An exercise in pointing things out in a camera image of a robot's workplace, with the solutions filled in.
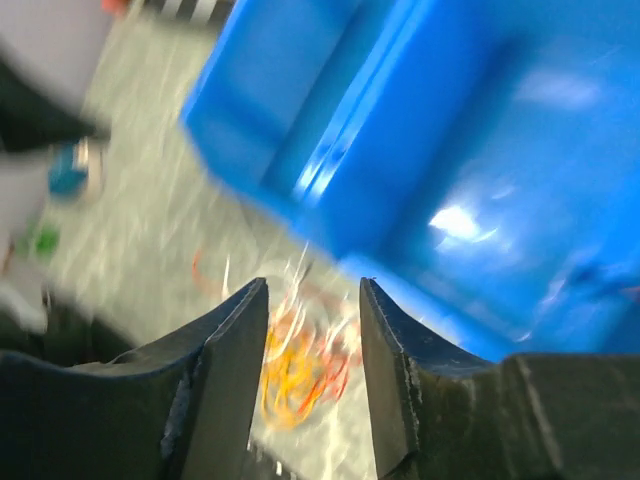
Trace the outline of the blue three-compartment bin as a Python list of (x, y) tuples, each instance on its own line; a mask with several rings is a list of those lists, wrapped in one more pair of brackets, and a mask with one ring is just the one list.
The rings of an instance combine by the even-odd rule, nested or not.
[(635, 1), (240, 1), (210, 174), (491, 361), (639, 349)]

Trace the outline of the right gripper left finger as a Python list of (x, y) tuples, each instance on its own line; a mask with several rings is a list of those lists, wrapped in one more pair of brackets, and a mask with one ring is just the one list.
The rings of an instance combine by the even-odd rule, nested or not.
[(238, 479), (268, 320), (250, 281), (145, 345), (66, 305), (35, 334), (1, 317), (5, 479)]

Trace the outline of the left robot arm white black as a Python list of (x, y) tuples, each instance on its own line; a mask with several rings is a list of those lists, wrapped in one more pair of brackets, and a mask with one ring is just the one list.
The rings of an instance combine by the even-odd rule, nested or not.
[(49, 307), (44, 279), (15, 250), (49, 198), (101, 192), (109, 132), (54, 101), (1, 57), (1, 330), (43, 335)]

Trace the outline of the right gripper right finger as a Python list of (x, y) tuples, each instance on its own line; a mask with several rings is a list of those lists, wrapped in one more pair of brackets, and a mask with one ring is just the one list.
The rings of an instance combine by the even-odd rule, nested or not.
[(635, 479), (639, 359), (518, 354), (492, 363), (360, 283), (381, 479)]

